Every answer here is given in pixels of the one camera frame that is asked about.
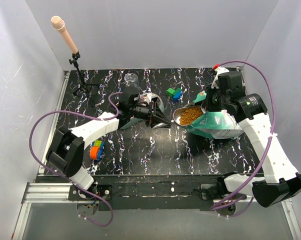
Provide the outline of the green pet food bag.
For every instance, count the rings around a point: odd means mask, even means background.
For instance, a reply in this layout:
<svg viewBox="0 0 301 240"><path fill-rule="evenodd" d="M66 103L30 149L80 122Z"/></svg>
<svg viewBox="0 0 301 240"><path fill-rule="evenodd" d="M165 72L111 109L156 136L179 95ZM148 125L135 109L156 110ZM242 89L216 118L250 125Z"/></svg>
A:
<svg viewBox="0 0 301 240"><path fill-rule="evenodd" d="M197 94L196 99L186 107L199 106L206 98L206 92ZM190 126L185 127L191 134L207 139L235 139L244 133L242 128L236 123L235 118L226 110L218 112L205 111Z"/></svg>

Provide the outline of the metal food scoop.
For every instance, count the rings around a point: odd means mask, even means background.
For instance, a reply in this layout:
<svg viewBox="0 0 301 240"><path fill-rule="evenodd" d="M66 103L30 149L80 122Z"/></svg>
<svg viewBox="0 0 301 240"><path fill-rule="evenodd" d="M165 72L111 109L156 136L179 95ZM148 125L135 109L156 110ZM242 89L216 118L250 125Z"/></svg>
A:
<svg viewBox="0 0 301 240"><path fill-rule="evenodd" d="M178 108L172 115L171 125L176 124L183 128L188 127L204 113L205 111L199 105Z"/></svg>

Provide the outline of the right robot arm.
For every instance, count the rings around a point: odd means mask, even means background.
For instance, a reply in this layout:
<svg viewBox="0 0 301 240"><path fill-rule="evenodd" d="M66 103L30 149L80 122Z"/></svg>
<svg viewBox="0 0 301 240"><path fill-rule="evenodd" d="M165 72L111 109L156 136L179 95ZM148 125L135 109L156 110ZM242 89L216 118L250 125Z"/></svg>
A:
<svg viewBox="0 0 301 240"><path fill-rule="evenodd" d="M285 154L273 132L268 110L262 98L246 94L238 71L217 72L206 89L203 107L207 112L225 110L249 138L259 159L257 170L263 177L228 173L218 177L217 194L229 199L236 194L251 196L264 208L292 198L301 192L301 174Z"/></svg>

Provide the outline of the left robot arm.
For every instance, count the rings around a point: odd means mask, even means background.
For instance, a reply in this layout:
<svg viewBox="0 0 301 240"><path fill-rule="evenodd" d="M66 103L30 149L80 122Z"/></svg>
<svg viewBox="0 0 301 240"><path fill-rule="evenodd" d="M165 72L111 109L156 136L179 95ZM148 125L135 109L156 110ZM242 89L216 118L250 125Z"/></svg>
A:
<svg viewBox="0 0 301 240"><path fill-rule="evenodd" d="M60 127L54 134L46 160L62 172L79 189L80 195L92 200L97 194L93 177L82 166L85 149L104 135L131 124L133 119L144 120L152 129L170 128L172 122L158 105L157 96L140 99L139 90L127 86L119 93L118 103L113 105L115 113L103 112L98 119L66 129Z"/></svg>

